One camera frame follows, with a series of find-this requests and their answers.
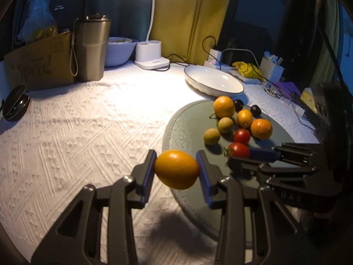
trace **light blue bowl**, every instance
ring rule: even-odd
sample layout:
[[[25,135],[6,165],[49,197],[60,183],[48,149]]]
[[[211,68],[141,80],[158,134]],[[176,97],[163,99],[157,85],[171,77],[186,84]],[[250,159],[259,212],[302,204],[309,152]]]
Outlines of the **light blue bowl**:
[[[126,63],[131,57],[137,43],[137,40],[128,38],[109,37],[107,53],[105,55],[105,66],[117,67]]]

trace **yellow curtain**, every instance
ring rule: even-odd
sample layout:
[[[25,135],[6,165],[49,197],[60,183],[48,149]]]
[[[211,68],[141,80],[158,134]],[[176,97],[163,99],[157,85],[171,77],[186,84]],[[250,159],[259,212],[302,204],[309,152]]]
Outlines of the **yellow curtain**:
[[[340,38],[340,14],[338,0],[326,0],[326,34],[330,40],[335,55],[338,52]],[[318,64],[310,82],[310,86],[321,82],[331,82],[334,65],[325,44],[322,45]]]
[[[221,32],[229,0],[156,0],[151,39],[162,42],[162,55],[172,53],[189,63],[203,64],[208,55],[202,40]],[[205,42],[208,51],[214,42]]]

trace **computer monitor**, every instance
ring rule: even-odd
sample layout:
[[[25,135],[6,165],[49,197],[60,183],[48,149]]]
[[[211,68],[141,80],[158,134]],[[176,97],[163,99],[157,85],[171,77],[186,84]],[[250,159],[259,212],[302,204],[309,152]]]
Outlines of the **computer monitor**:
[[[86,0],[50,0],[49,9],[59,31],[71,29],[76,18],[85,15]],[[26,0],[20,15],[16,36],[20,33],[28,16],[30,0]]]

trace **white woven basket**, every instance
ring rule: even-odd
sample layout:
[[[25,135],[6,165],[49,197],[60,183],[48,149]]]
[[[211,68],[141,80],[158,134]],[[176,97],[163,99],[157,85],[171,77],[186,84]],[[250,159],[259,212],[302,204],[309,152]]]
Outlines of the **white woven basket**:
[[[276,83],[280,81],[284,68],[277,64],[271,63],[265,58],[262,58],[260,70],[265,78],[273,83]]]

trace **table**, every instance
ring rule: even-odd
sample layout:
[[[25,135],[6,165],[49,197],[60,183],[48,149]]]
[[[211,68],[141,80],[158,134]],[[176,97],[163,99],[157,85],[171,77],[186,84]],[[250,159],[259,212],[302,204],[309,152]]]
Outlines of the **table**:
[[[261,87],[246,86],[248,92],[296,142],[314,140],[286,105],[263,95]],[[110,185],[143,162],[148,149],[159,154],[172,115],[206,98],[186,84],[182,67],[146,71],[131,62],[105,71],[98,82],[30,97],[20,121],[0,121],[0,222],[28,260],[82,186]],[[216,243],[191,224],[157,178],[146,208],[133,211],[133,224],[140,264],[213,264]]]

